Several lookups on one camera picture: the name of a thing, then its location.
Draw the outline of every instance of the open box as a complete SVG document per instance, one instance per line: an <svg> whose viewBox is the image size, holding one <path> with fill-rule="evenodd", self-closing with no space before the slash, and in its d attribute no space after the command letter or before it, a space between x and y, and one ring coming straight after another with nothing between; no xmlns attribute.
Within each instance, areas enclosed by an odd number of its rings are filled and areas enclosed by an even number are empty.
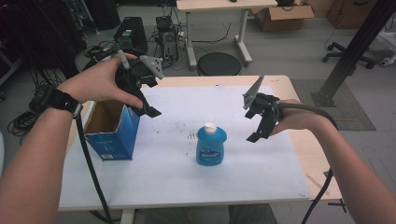
<svg viewBox="0 0 396 224"><path fill-rule="evenodd" d="M85 125L85 138L104 161L131 160L139 120L121 102L98 102Z"/></svg>
<svg viewBox="0 0 396 224"><path fill-rule="evenodd" d="M314 18L309 5L252 9L255 21L263 32L294 31L303 27L304 19Z"/></svg>

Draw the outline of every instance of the white cap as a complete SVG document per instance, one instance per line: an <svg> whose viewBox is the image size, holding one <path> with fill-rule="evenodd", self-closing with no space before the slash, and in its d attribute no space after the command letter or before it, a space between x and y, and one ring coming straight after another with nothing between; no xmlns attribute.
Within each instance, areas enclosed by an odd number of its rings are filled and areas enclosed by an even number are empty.
<svg viewBox="0 0 396 224"><path fill-rule="evenodd" d="M207 134L215 133L217 128L218 126L216 126L216 124L214 123L205 123L205 132Z"/></svg>

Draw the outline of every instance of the carpet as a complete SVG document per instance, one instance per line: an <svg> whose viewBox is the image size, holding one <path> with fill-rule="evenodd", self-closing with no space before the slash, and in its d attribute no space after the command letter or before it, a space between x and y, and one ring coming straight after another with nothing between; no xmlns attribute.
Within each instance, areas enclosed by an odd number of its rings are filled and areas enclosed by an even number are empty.
<svg viewBox="0 0 396 224"><path fill-rule="evenodd" d="M318 92L325 81L322 79L292 79L291 83L303 104L315 105L311 92ZM320 107L320 109L332 116L339 131L376 131L375 126L346 83L341 85L332 99L335 102L335 107Z"/></svg>

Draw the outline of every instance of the cardboard box on floor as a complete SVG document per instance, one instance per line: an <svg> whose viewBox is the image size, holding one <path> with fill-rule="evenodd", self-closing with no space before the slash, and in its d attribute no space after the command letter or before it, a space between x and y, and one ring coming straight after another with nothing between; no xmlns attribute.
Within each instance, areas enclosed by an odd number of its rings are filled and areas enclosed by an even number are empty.
<svg viewBox="0 0 396 224"><path fill-rule="evenodd" d="M329 13L329 22L337 29L358 29L376 0L336 0Z"/></svg>
<svg viewBox="0 0 396 224"><path fill-rule="evenodd" d="M98 102L85 125L85 138L104 161L131 160L139 120L121 102Z"/></svg>
<svg viewBox="0 0 396 224"><path fill-rule="evenodd" d="M300 1L295 1L295 4L294 7L256 8L252 12L263 32L300 30L304 19L314 18L314 12L309 5L300 6Z"/></svg>
<svg viewBox="0 0 396 224"><path fill-rule="evenodd" d="M315 18L327 18L335 0L305 0L312 7Z"/></svg>

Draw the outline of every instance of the metal pole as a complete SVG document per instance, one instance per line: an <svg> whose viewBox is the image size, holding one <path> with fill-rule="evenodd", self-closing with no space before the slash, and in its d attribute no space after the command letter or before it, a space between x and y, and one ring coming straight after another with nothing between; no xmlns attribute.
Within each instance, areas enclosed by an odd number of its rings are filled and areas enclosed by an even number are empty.
<svg viewBox="0 0 396 224"><path fill-rule="evenodd" d="M332 98L335 93L352 72L364 51L375 40L395 9L396 1L394 0L377 0L320 91L311 92L315 105L332 106Z"/></svg>

